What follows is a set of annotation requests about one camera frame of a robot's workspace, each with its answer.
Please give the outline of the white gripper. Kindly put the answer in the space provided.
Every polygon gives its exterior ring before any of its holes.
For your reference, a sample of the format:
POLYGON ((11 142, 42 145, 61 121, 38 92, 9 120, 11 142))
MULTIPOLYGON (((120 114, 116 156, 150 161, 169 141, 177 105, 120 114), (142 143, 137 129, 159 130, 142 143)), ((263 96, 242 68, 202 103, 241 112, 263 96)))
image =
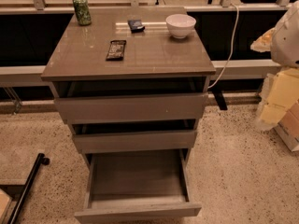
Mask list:
POLYGON ((250 49, 271 52, 271 59, 281 66, 299 67, 299 1, 281 17, 275 28, 259 36, 250 49))

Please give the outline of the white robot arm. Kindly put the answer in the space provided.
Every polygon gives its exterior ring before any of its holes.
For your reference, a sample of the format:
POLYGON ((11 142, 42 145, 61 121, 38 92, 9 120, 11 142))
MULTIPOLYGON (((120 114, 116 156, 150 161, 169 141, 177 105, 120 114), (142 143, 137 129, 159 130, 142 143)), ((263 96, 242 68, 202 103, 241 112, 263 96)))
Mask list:
POLYGON ((250 48, 269 51, 273 62, 281 66, 275 75, 268 74, 260 92, 256 125, 271 130, 299 99, 299 1, 296 1, 276 26, 255 40, 250 48))

